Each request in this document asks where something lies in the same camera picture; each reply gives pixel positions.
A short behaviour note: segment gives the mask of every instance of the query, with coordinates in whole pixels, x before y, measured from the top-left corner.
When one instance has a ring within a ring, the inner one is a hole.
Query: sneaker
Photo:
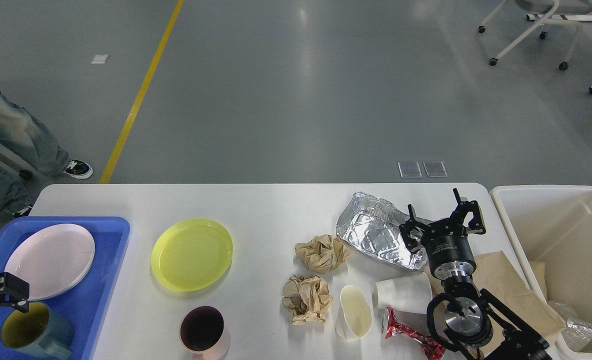
[[[27,205],[27,207],[24,207],[22,210],[18,210],[18,212],[14,212],[14,219],[18,219],[20,217],[26,217],[27,215],[29,215],[29,212],[31,212],[31,210],[32,210],[32,206]]]
[[[65,167],[65,174],[74,179],[86,179],[94,174],[94,170],[85,161],[72,159]]]

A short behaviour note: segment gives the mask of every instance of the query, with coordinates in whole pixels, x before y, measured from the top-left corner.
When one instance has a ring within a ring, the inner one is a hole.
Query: trash bin
[[[592,187],[498,186],[490,194],[529,287],[543,297],[527,259],[545,262],[548,300],[592,324]],[[592,340],[575,352],[559,336],[556,347],[563,357],[592,359]]]

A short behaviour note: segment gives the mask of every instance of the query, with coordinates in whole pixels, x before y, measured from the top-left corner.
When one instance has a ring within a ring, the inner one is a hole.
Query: person
[[[8,101],[0,90],[0,143],[46,176],[66,174],[87,179],[94,173],[89,164],[72,159],[52,132],[26,109]],[[0,212],[26,216],[32,200],[20,178],[0,167]]]

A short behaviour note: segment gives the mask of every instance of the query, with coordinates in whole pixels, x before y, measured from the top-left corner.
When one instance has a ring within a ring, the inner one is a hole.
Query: white paper cup
[[[376,283],[376,307],[406,313],[427,314],[432,286],[424,272]]]
[[[345,340],[364,337],[372,328],[372,312],[358,287],[347,285],[340,292],[340,308],[335,330]]]

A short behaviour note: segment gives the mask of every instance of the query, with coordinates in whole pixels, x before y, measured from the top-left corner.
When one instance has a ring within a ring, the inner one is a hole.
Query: foil tray
[[[419,271],[426,265],[425,249],[410,253],[399,230],[410,215],[393,203],[371,194],[357,192],[338,216],[336,234],[361,253],[381,262]],[[418,221],[429,224],[427,219]]]

